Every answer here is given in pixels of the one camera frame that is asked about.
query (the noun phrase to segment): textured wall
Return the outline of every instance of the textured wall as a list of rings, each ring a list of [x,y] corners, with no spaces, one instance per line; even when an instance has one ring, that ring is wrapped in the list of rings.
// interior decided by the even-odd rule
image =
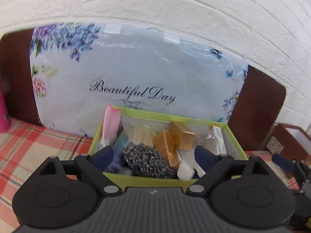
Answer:
[[[101,18],[212,41],[286,86],[279,121],[304,129],[311,123],[311,0],[0,0],[0,36]]]

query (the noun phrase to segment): yellow-green cardboard box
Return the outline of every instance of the yellow-green cardboard box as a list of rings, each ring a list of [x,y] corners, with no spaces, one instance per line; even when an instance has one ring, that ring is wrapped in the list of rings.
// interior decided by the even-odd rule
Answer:
[[[124,116],[130,116],[133,118],[139,118],[139,119],[148,119],[148,120],[154,120],[154,121],[161,121],[161,122],[168,122],[171,121],[181,121],[186,125],[193,125],[193,126],[209,126],[210,128],[212,126],[218,126],[223,131],[223,137],[225,146],[227,149],[231,148],[232,155],[235,159],[240,160],[247,160],[247,156],[245,155],[243,149],[239,145],[238,141],[234,137],[233,133],[231,132],[229,126],[226,123],[218,123],[213,121],[206,121],[206,120],[200,120],[200,119],[194,119],[189,117],[179,117],[179,116],[173,116],[173,115],[167,115],[167,114],[161,114],[161,113],[155,113],[155,112],[148,112],[145,110],[137,110],[137,109],[127,109],[119,106],[113,106],[114,109],[120,109],[121,115]],[[92,145],[89,149],[89,154],[92,155],[95,153],[98,143],[101,139],[103,131],[103,122],[99,125],[97,129],[97,133],[93,139]],[[182,187],[184,190],[187,189],[188,186],[190,186],[192,183],[194,183],[196,180],[190,180],[190,181],[181,181],[177,179],[156,179],[156,178],[147,178],[147,177],[137,177],[137,176],[125,176],[121,174],[115,174],[115,173],[106,173],[104,172],[109,179],[111,179],[115,184],[120,186],[123,190],[128,187]]]

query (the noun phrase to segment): plaid bedsheet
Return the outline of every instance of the plaid bedsheet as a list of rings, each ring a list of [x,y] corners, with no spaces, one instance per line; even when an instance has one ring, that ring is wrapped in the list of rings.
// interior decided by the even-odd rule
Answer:
[[[87,153],[91,143],[91,138],[12,119],[10,130],[0,133],[0,233],[19,226],[12,210],[13,195],[48,156],[73,159]]]

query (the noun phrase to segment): blue butterfly print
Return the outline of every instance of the blue butterfly print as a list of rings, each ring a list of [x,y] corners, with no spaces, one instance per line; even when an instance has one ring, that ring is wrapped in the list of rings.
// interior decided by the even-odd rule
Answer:
[[[232,75],[233,75],[233,70],[231,70],[231,72],[229,72],[228,70],[226,70],[226,76],[227,78],[232,78]]]
[[[89,137],[89,135],[85,132],[85,130],[83,130],[83,129],[80,128],[80,131],[84,133],[84,136],[85,136],[85,137]]]
[[[210,49],[209,49],[209,52],[210,52],[212,55],[216,56],[219,60],[221,60],[222,52],[219,51],[219,50],[217,50],[217,49],[214,49],[214,48],[212,48],[212,47],[209,47],[209,48],[210,48]]]

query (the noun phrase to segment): small golden box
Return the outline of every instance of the small golden box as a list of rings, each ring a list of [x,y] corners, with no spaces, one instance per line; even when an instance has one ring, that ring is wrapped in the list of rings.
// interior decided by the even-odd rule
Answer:
[[[175,146],[179,150],[191,150],[194,143],[195,133],[180,121],[173,121],[169,127],[169,132],[174,137]]]
[[[167,130],[162,131],[153,138],[153,145],[172,168],[178,169],[180,161],[171,133]]]

